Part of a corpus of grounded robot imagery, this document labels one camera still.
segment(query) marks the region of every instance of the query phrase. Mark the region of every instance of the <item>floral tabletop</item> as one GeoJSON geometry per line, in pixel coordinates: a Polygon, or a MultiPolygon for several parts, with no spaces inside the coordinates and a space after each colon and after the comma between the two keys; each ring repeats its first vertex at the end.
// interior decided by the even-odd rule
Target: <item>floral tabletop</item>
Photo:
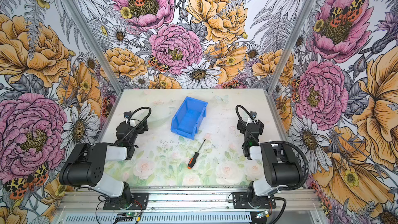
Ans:
{"type": "MultiPolygon", "coordinates": [[[[256,111],[265,124],[260,141],[280,139],[262,89],[126,90],[102,142],[114,142],[123,112],[139,107],[152,108],[149,130],[138,135],[135,144],[139,148],[131,160],[107,162],[106,172],[131,187],[248,185],[263,175],[263,168],[261,161],[243,156],[243,134],[236,129],[238,104],[256,111]],[[209,103],[195,140],[170,131],[171,119],[186,96],[209,103]],[[204,139],[196,164],[189,170],[187,163],[204,139]]],[[[134,118],[143,115],[146,110],[134,118]]]]}

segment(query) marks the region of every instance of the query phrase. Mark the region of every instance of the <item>blue storage bin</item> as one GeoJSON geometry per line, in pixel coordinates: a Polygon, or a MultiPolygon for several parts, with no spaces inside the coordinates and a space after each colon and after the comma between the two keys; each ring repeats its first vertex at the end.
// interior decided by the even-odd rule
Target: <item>blue storage bin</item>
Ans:
{"type": "Polygon", "coordinates": [[[171,131],[186,138],[194,139],[199,126],[206,117],[207,102],[186,97],[172,119],[171,131]]]}

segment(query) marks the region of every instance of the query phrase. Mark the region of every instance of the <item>tabletop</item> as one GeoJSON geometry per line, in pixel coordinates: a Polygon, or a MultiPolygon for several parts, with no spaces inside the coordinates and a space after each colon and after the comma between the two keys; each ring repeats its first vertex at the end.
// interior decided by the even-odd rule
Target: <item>tabletop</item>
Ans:
{"type": "MultiPolygon", "coordinates": [[[[130,187],[248,185],[264,173],[261,161],[243,156],[244,136],[236,129],[236,105],[257,112],[257,119],[264,123],[260,142],[280,140],[262,89],[125,90],[101,142],[115,142],[123,113],[139,107],[152,109],[149,130],[138,134],[138,148],[131,160],[107,162],[105,172],[130,187]],[[208,102],[195,140],[170,131],[171,120],[186,96],[208,102]],[[196,164],[189,170],[187,163],[204,139],[196,164]]],[[[147,110],[142,110],[133,118],[141,120],[146,114],[147,110]]]]}

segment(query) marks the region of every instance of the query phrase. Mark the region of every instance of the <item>black and orange handle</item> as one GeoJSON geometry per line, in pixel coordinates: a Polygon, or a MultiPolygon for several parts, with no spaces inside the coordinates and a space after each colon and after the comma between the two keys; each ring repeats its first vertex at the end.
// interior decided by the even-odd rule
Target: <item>black and orange handle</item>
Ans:
{"type": "Polygon", "coordinates": [[[195,152],[195,154],[193,155],[193,157],[191,158],[191,160],[189,161],[188,164],[188,169],[192,169],[192,167],[195,165],[196,163],[196,159],[199,156],[199,153],[195,152]]]}

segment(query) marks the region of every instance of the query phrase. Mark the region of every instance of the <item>metal post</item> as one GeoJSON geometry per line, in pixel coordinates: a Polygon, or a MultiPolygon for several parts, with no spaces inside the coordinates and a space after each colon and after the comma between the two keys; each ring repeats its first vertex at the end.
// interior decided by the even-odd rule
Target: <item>metal post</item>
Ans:
{"type": "Polygon", "coordinates": [[[75,0],[62,0],[64,5],[67,8],[67,11],[70,13],[71,17],[75,21],[77,27],[82,32],[83,36],[86,38],[88,45],[90,45],[94,55],[99,60],[103,70],[105,71],[106,75],[109,78],[109,81],[112,83],[113,88],[115,89],[116,94],[119,96],[121,95],[123,88],[115,73],[111,69],[109,62],[105,58],[105,55],[102,52],[100,45],[98,44],[97,40],[94,37],[93,32],[91,31],[90,27],[88,26],[83,13],[80,11],[79,4],[75,0]]]}
{"type": "Polygon", "coordinates": [[[290,55],[290,53],[293,49],[293,46],[300,34],[300,30],[301,30],[302,26],[304,25],[305,21],[308,20],[307,19],[308,14],[315,2],[316,2],[316,0],[305,0],[304,1],[304,5],[297,15],[296,22],[293,25],[290,35],[287,38],[285,47],[283,48],[281,59],[279,60],[278,64],[276,65],[275,72],[273,73],[273,75],[271,77],[271,81],[269,82],[269,84],[267,86],[268,93],[271,93],[272,90],[275,88],[276,83],[278,82],[279,77],[282,74],[283,67],[285,66],[287,60],[289,59],[289,55],[290,55]]]}

